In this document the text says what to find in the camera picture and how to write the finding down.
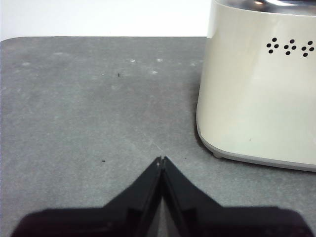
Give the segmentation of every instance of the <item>cream appliance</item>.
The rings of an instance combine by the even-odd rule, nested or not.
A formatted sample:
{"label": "cream appliance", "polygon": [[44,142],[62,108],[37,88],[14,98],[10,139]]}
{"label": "cream appliance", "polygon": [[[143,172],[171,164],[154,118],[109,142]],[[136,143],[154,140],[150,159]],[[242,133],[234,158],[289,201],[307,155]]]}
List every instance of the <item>cream appliance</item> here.
{"label": "cream appliance", "polygon": [[197,129],[216,157],[316,171],[315,0],[213,0]]}

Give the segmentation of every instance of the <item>gray countertop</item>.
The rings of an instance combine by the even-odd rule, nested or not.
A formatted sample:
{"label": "gray countertop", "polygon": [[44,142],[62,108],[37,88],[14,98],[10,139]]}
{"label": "gray countertop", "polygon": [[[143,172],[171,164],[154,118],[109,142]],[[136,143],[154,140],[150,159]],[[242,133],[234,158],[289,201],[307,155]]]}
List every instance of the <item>gray countertop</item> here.
{"label": "gray countertop", "polygon": [[33,211],[103,206],[160,155],[220,204],[290,208],[316,233],[315,173],[217,159],[201,143],[204,46],[205,38],[1,42],[1,236]]}

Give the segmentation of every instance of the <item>appliance base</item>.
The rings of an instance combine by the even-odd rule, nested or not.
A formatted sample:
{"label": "appliance base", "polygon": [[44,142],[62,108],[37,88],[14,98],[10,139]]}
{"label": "appliance base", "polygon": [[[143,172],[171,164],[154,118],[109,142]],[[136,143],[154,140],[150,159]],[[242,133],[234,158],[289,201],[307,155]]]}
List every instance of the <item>appliance base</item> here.
{"label": "appliance base", "polygon": [[227,159],[232,159],[232,160],[237,160],[237,161],[242,161],[242,162],[247,162],[247,163],[316,172],[316,165],[313,165],[313,164],[295,163],[295,162],[288,162],[288,161],[282,161],[282,160],[276,160],[276,159],[253,157],[253,156],[247,156],[247,155],[223,151],[209,144],[202,137],[198,126],[197,126],[197,132],[203,144],[213,153],[213,155],[216,158],[227,158]]}

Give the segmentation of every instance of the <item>white wall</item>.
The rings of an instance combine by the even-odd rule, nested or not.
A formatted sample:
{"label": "white wall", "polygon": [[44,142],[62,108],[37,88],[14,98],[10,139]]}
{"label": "white wall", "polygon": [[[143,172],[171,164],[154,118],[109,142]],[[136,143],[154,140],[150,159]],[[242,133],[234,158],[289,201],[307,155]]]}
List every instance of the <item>white wall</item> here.
{"label": "white wall", "polygon": [[206,36],[211,0],[1,0],[1,40]]}

